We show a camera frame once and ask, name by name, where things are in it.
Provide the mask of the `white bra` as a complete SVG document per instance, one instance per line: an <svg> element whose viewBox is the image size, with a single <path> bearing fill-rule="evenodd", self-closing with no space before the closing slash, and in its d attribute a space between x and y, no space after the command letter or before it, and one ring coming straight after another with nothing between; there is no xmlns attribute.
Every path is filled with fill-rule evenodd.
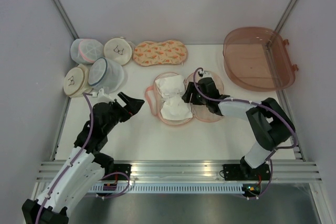
<svg viewBox="0 0 336 224"><path fill-rule="evenodd" d="M188 120L193 117L191 107L182 100L185 93L184 77L180 74L159 77L155 85L162 97L162 118L169 121Z"/></svg>

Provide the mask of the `floral mesh laundry bag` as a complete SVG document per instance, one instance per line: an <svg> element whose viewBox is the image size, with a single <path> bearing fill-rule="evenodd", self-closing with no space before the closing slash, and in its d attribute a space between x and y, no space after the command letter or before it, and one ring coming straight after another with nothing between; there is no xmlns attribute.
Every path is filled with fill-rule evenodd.
<svg viewBox="0 0 336 224"><path fill-rule="evenodd" d="M170 126L180 126L192 119L207 123L220 121L221 116L211 113L205 105L192 102L195 92L192 74L185 78L175 72L164 72L147 87L144 97L151 113Z"/></svg>

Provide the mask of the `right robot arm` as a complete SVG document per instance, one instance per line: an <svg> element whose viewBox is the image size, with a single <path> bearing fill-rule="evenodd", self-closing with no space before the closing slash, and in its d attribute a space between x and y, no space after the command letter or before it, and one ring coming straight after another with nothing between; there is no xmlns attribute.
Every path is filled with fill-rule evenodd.
<svg viewBox="0 0 336 224"><path fill-rule="evenodd" d="M182 99L186 103L203 106L216 116L231 116L249 123L256 142L239 164L223 166L226 180L254 180L259 175L262 179L269 179L266 161L283 148L282 143L289 137L297 141L294 124L273 98L259 103L234 99L220 94L213 78L203 76L188 83Z"/></svg>

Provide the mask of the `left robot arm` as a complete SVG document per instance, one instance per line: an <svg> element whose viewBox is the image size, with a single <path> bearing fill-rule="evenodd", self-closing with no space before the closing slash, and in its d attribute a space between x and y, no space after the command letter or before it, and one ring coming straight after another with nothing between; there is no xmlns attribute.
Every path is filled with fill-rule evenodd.
<svg viewBox="0 0 336 224"><path fill-rule="evenodd" d="M78 134L71 153L48 187L35 199L23 203L26 223L68 223L77 204L89 189L100 180L114 176L114 159L101 149L108 134L118 124L136 115L144 100L127 96L118 97L125 103L107 99L89 107L89 120Z"/></svg>

